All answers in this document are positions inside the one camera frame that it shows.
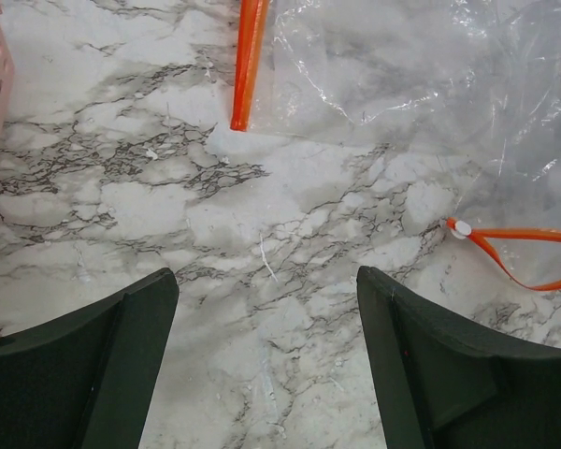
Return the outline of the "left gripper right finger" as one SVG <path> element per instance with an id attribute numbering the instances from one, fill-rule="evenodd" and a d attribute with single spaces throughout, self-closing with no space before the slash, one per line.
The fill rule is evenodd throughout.
<path id="1" fill-rule="evenodd" d="M 561 448 L 561 349 L 509 336 L 372 267 L 357 300 L 390 448 Z"/>

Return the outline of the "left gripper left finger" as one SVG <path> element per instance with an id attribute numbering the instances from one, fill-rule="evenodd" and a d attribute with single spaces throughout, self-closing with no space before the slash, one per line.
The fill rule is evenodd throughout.
<path id="1" fill-rule="evenodd" d="M 136 448 L 179 299 L 161 268 L 0 338 L 0 448 Z"/>

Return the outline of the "zip bag with red fruit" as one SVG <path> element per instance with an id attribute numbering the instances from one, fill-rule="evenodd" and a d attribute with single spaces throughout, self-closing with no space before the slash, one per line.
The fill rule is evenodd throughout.
<path id="1" fill-rule="evenodd" d="M 523 288 L 561 290 L 561 75 L 526 75 L 483 143 L 482 169 L 446 225 Z"/>

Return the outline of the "zip bag with yellow fruit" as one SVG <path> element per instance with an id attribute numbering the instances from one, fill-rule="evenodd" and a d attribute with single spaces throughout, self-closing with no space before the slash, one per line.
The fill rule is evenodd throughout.
<path id="1" fill-rule="evenodd" d="M 561 1 L 244 1 L 230 126 L 428 151 L 561 145 Z"/>

